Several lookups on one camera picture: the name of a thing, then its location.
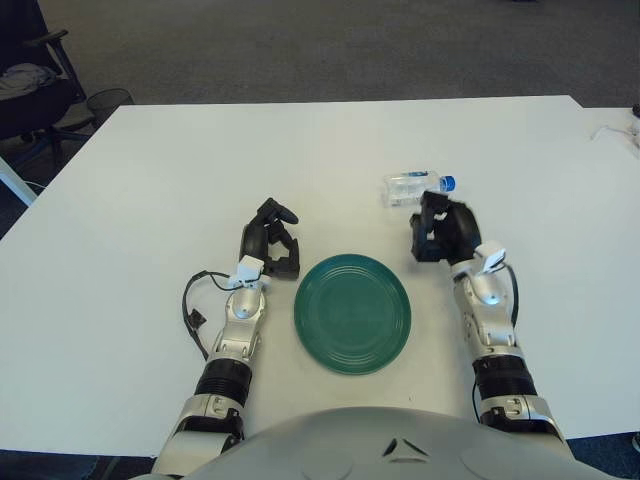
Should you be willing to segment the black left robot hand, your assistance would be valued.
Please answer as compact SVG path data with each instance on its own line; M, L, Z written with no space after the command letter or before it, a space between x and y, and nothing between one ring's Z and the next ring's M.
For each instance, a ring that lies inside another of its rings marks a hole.
M296 225L298 222L297 215L287 207L273 198L266 199L257 209L253 219L244 227L239 259L248 255L264 262L264 275L296 280L300 272L299 244L284 224ZM287 250L287 256L274 259L269 255L269 246L277 243L281 243Z

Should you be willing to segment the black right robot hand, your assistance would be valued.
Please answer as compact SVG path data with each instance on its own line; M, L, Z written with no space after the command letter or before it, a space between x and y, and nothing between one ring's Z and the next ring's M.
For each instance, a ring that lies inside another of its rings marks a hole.
M421 210L410 218L411 253L418 262L450 266L471 260L481 244L481 234L473 212L462 202L446 194L426 191Z

